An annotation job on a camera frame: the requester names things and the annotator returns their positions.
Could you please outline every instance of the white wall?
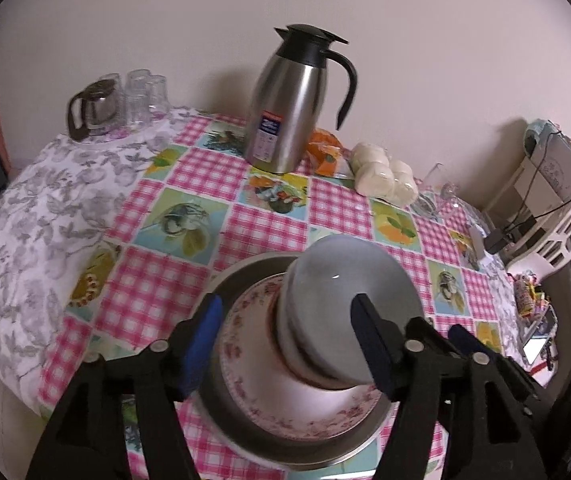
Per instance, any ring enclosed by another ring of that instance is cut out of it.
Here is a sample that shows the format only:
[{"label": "white wall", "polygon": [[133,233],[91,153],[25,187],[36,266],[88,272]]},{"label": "white wall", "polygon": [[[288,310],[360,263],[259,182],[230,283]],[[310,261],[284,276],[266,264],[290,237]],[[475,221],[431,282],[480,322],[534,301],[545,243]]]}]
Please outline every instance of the white wall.
[{"label": "white wall", "polygon": [[[15,166],[66,130],[67,100],[96,77],[146,67],[170,101],[243,115],[279,38],[312,23],[359,87],[340,138],[379,142],[417,176],[443,162],[473,203],[520,161],[524,120],[571,136],[571,7],[565,0],[5,0],[0,115]],[[347,88],[329,69],[319,125]]]}]

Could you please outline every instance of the cord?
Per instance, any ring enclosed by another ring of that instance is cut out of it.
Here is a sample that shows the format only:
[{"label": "cord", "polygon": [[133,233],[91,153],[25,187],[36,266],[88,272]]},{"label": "cord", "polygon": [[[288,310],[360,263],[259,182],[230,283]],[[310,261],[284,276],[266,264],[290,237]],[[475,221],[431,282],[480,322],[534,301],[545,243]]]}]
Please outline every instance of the cord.
[{"label": "cord", "polygon": [[521,202],[521,207],[519,207],[519,211],[517,212],[515,217],[512,218],[510,223],[508,223],[508,225],[506,225],[503,228],[504,232],[508,233],[509,231],[512,230],[512,229],[510,229],[509,231],[505,231],[505,229],[508,229],[511,225],[514,225],[514,223],[517,221],[517,218],[519,218],[519,215],[521,214],[521,211],[523,210],[523,207],[525,206],[525,201],[527,200],[528,196],[530,196],[530,190],[532,189],[532,184],[534,184],[534,179],[536,178],[536,175],[539,173],[539,169],[541,168],[541,165],[543,164],[543,161],[545,160],[545,156],[548,154],[548,145],[550,143],[550,137],[552,137],[553,135],[558,135],[560,133],[561,133],[560,130],[558,132],[552,132],[545,139],[545,147],[543,149],[543,156],[541,158],[541,161],[539,162],[539,165],[536,167],[536,170],[534,170],[533,176],[530,180],[530,184],[527,187],[527,191],[525,192],[525,196],[523,197],[523,202]]},{"label": "cord", "polygon": [[[540,215],[534,216],[533,219],[539,219],[543,216],[547,216],[549,214],[554,213],[555,211],[558,211],[559,209],[564,208],[566,205],[568,205],[571,202],[571,198],[566,200],[563,204],[561,204],[560,206],[556,206],[554,209],[550,209],[549,211],[545,212],[545,213],[541,213]],[[529,222],[530,219],[528,218],[527,220],[524,220],[523,222],[519,222],[517,225],[515,225],[514,227],[512,227],[511,229],[508,229],[507,231],[504,230],[504,233],[507,235],[509,232],[514,231],[516,228],[521,227],[523,224]]]}]

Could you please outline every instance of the gray bowl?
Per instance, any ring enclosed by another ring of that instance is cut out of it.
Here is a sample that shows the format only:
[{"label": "gray bowl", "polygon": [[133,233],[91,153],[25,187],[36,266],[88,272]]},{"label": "gray bowl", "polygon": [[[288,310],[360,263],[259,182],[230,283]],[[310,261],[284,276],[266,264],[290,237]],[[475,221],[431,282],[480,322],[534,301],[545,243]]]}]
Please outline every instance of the gray bowl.
[{"label": "gray bowl", "polygon": [[[280,252],[253,256],[221,273],[208,292],[222,298],[225,315],[248,287],[286,272],[298,255]],[[272,435],[246,418],[235,404],[221,374],[217,351],[213,352],[210,369],[195,394],[195,404],[211,430],[240,455],[268,467],[297,471],[319,469],[354,456],[376,438],[390,412],[390,401],[381,396],[364,420],[333,438],[303,442]]]}]

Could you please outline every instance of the stainless steel thermos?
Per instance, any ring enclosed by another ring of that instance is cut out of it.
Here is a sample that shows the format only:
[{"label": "stainless steel thermos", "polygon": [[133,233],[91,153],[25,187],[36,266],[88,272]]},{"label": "stainless steel thermos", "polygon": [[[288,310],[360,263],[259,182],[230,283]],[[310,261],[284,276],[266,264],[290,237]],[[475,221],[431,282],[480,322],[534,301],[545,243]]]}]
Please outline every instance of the stainless steel thermos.
[{"label": "stainless steel thermos", "polygon": [[341,127],[357,91],[354,65],[329,49],[346,40],[312,25],[275,29],[283,42],[268,60],[257,82],[245,128],[244,155],[254,167],[270,173],[294,171],[314,130],[326,89],[326,60],[347,70],[349,89],[337,116]]}]

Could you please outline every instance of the screw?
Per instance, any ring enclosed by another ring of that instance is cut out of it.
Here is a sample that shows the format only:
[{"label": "screw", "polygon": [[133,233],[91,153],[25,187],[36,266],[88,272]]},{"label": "screw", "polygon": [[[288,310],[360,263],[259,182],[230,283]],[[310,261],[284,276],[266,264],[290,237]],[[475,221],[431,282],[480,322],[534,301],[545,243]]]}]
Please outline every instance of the screw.
[{"label": "screw", "polygon": [[94,363],[99,360],[99,354],[96,352],[87,352],[85,356],[83,356],[84,363]]},{"label": "screw", "polygon": [[417,341],[416,339],[408,339],[406,341],[405,348],[411,352],[422,352],[425,347],[421,341]]},{"label": "screw", "polygon": [[153,352],[165,352],[170,345],[165,339],[157,339],[157,341],[153,341],[150,345],[150,350]]},{"label": "screw", "polygon": [[475,352],[472,354],[472,359],[478,365],[489,364],[489,357],[483,352]]}]

